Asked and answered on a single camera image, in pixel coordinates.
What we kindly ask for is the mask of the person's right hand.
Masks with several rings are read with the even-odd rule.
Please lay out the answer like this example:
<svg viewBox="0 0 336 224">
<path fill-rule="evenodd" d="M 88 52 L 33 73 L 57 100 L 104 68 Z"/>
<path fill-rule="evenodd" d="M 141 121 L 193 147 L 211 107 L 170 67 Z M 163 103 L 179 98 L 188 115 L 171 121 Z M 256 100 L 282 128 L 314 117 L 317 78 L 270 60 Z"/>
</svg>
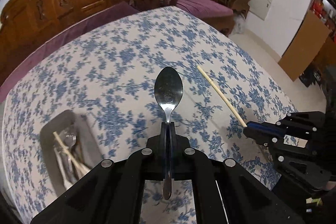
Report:
<svg viewBox="0 0 336 224">
<path fill-rule="evenodd" d="M 328 181 L 323 185 L 322 189 L 325 191 L 331 191 L 335 187 L 336 187 L 335 181 Z"/>
</svg>

